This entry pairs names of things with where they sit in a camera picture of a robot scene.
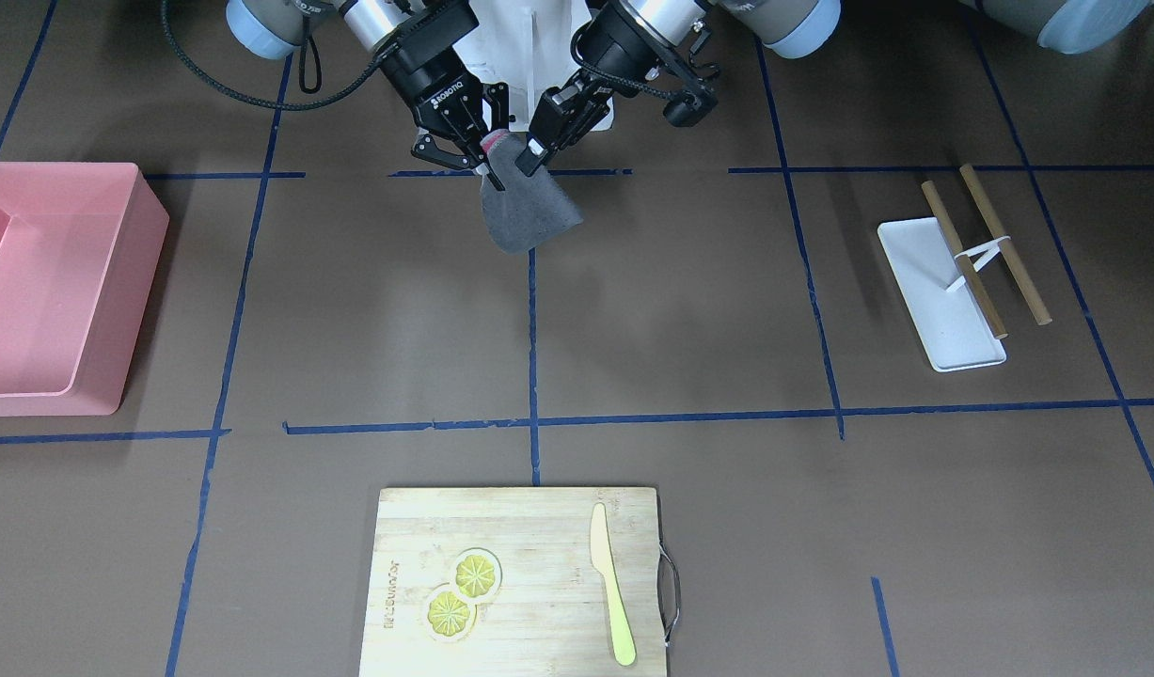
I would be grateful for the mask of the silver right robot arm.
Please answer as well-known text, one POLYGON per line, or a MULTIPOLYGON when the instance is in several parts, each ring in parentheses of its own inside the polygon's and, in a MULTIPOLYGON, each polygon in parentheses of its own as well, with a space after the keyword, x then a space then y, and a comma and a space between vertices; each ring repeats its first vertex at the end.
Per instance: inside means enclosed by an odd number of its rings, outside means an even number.
POLYGON ((228 1, 228 30, 254 55, 288 57, 310 47, 324 18, 340 16, 369 52, 370 63, 352 85, 322 107, 382 72, 419 128, 412 155, 452 170, 479 170, 503 189, 482 141, 484 120, 507 121, 505 96, 494 95, 462 61, 455 44, 479 24, 469 1, 228 1))

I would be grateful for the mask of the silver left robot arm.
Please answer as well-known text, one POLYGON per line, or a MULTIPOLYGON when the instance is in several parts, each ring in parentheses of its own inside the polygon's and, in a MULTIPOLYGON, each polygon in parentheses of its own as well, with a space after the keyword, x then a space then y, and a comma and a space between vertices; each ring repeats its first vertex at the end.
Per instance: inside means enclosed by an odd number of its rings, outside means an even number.
MULTIPOLYGON (((569 42, 577 68, 544 91, 530 120, 529 145, 516 158, 525 175, 580 141, 609 113, 612 95, 646 93, 666 103, 672 127, 692 127, 715 106, 718 66, 694 63, 709 39, 711 1, 607 1, 569 42)), ((796 59, 834 33, 839 1, 722 1, 775 55, 796 59)), ((1145 12, 1144 1, 972 1, 972 12, 1031 36, 1039 46, 1076 55, 1110 42, 1145 12)))

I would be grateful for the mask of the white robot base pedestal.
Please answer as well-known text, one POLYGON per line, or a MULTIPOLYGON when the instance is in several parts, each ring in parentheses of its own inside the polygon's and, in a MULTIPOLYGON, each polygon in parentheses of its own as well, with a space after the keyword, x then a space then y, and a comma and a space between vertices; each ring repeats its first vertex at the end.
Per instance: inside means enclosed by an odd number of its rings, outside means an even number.
POLYGON ((478 27, 455 44, 469 72, 509 89, 512 131, 529 131, 544 90, 577 72, 571 38, 593 18, 585 1, 472 1, 478 27))

